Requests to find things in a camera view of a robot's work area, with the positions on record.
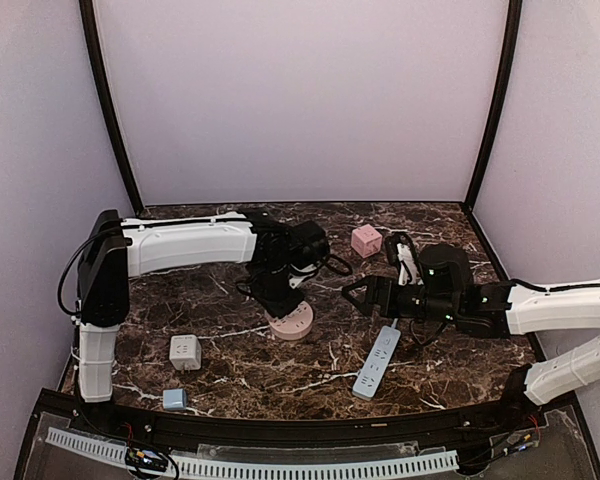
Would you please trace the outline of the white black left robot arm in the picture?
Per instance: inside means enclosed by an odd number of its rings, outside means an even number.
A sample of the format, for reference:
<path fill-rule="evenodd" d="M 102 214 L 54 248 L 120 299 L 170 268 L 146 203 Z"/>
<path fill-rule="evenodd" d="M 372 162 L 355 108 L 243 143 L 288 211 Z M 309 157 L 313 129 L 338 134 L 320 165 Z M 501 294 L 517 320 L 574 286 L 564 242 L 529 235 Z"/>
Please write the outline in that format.
<path fill-rule="evenodd" d="M 96 404 L 113 396 L 116 337 L 130 311 L 131 280 L 212 264 L 243 266 L 237 290 L 276 319 L 298 309 L 302 285 L 323 269 L 353 272 L 314 221 L 292 225 L 262 210 L 166 220 L 105 210 L 67 261 L 56 290 L 59 308 L 77 328 L 80 400 Z"/>

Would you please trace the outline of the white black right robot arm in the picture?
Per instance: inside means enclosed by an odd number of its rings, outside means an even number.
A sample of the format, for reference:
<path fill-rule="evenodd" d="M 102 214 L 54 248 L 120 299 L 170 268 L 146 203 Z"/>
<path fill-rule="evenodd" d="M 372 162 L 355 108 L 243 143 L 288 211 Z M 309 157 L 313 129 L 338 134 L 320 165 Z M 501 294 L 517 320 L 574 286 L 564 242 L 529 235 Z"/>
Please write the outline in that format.
<path fill-rule="evenodd" d="M 466 252 L 441 243 L 415 258 L 418 282 L 365 276 L 343 288 L 358 311 L 451 325 L 477 338 L 498 339 L 550 330 L 600 332 L 600 279 L 585 283 L 534 285 L 519 279 L 478 284 Z M 535 409 L 600 380 L 600 333 L 553 359 L 514 370 L 501 401 Z"/>

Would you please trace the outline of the white cube socket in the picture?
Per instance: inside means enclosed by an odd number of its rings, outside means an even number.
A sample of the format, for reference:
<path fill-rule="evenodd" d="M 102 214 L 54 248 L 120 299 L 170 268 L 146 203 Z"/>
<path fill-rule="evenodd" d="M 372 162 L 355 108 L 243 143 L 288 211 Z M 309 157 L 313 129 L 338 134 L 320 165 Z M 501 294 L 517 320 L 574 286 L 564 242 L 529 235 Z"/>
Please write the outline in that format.
<path fill-rule="evenodd" d="M 170 339 L 169 360 L 177 371 L 197 371 L 202 366 L 202 351 L 196 335 L 174 335 Z"/>

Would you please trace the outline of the small blue plug adapter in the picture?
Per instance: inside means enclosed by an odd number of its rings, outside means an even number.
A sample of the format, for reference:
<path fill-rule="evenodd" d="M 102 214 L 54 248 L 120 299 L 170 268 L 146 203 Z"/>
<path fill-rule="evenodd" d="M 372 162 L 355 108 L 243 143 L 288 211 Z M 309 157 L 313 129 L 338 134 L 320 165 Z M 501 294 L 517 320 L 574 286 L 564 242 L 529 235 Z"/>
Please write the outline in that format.
<path fill-rule="evenodd" d="M 185 411 L 188 397 L 184 389 L 168 389 L 163 391 L 162 405 L 165 411 Z"/>

